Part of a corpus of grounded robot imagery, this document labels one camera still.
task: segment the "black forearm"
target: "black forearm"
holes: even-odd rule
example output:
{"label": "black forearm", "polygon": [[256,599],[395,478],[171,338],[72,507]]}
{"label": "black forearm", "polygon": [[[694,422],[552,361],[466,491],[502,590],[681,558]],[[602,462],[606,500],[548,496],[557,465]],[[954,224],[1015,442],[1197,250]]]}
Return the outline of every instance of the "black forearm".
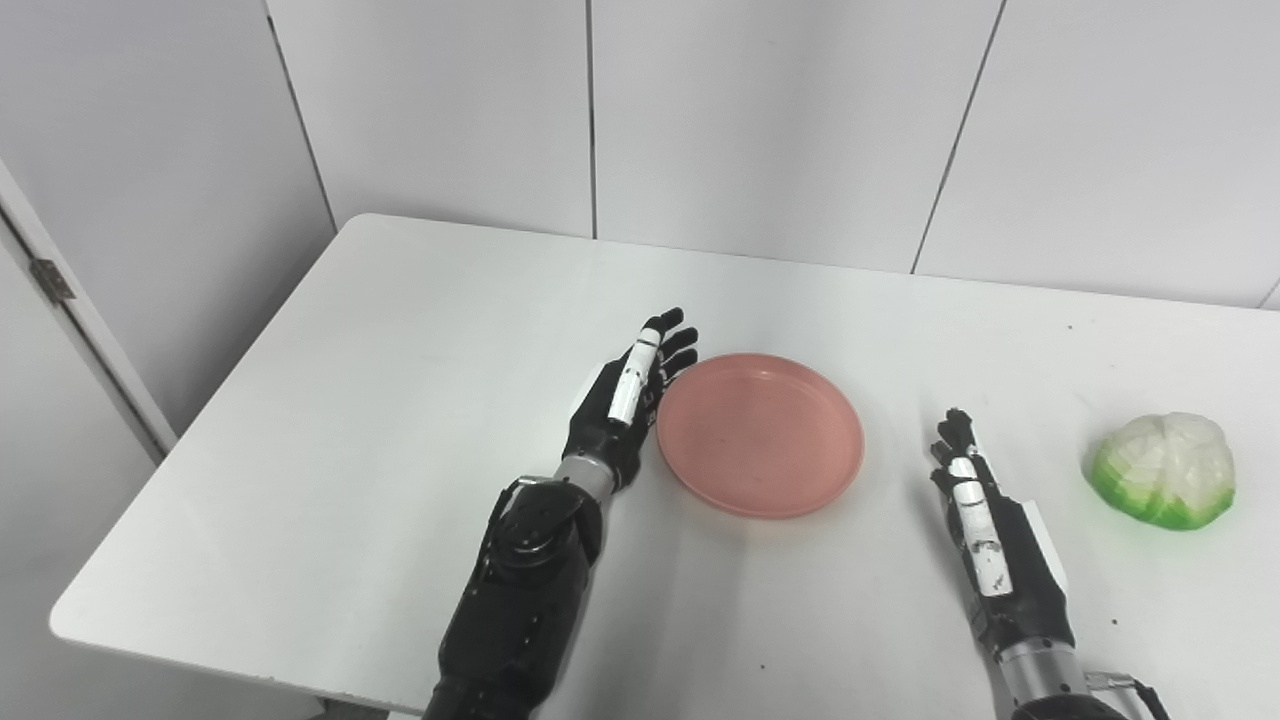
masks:
{"label": "black forearm", "polygon": [[608,468],[568,460],[499,497],[440,643],[429,720],[521,720],[550,694],[600,551]]}

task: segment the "cabbage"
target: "cabbage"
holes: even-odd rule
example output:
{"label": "cabbage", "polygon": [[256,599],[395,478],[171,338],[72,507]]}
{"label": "cabbage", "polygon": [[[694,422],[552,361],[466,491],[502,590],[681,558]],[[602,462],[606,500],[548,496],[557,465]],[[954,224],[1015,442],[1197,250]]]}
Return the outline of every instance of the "cabbage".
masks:
{"label": "cabbage", "polygon": [[1102,441],[1089,483],[1112,507],[1172,530],[1193,530],[1235,498],[1222,428],[1190,413],[1143,415]]}

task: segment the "white wall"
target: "white wall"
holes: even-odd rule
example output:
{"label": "white wall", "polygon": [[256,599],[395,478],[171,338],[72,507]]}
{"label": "white wall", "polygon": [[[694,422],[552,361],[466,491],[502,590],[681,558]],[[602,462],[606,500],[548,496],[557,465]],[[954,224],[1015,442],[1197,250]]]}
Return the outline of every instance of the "white wall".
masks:
{"label": "white wall", "polygon": [[591,234],[584,0],[269,0],[342,225]]}
{"label": "white wall", "polygon": [[49,611],[155,469],[0,223],[0,715],[288,720],[314,698],[72,647]]}
{"label": "white wall", "polygon": [[1280,5],[1010,0],[919,272],[1256,307]]}
{"label": "white wall", "polygon": [[600,237],[909,272],[998,5],[594,3]]}
{"label": "white wall", "polygon": [[0,158],[183,429],[333,236],[257,0],[10,0]]}

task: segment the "robotic hand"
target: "robotic hand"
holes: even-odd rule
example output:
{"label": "robotic hand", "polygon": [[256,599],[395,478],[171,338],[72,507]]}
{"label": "robotic hand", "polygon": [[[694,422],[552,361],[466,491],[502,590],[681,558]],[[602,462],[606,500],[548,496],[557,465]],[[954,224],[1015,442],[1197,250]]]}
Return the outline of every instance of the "robotic hand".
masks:
{"label": "robotic hand", "polygon": [[607,500],[640,470],[667,386],[698,361],[678,307],[645,323],[604,365],[570,420],[552,478],[498,497],[453,620],[425,720],[525,720],[550,696],[600,553]]}
{"label": "robotic hand", "polygon": [[932,479],[974,591],[974,634],[1009,687],[1012,720],[1125,720],[1089,694],[1117,688],[1134,688],[1156,720],[1169,720],[1155,691],[1132,676],[1080,669],[1065,573],[1036,503],[1001,492],[964,411],[948,411],[938,434]]}

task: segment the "white finger segment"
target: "white finger segment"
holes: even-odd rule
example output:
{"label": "white finger segment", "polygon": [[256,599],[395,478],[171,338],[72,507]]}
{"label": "white finger segment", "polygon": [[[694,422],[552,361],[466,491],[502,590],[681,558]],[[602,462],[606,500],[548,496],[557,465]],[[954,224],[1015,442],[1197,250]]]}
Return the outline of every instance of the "white finger segment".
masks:
{"label": "white finger segment", "polygon": [[622,377],[618,378],[618,388],[613,391],[613,402],[609,404],[609,419],[630,425],[635,419],[636,405],[640,395],[644,393],[649,382],[649,368],[658,355],[658,343],[662,342],[662,333],[653,328],[640,331],[640,337],[631,346],[631,355],[627,364],[622,366]]}
{"label": "white finger segment", "polygon": [[984,597],[998,597],[1014,592],[1014,582],[1005,562],[1005,548],[996,533],[996,521],[987,505],[987,493],[978,480],[956,483],[951,491],[964,529],[964,546],[973,560],[973,573],[978,592]]}

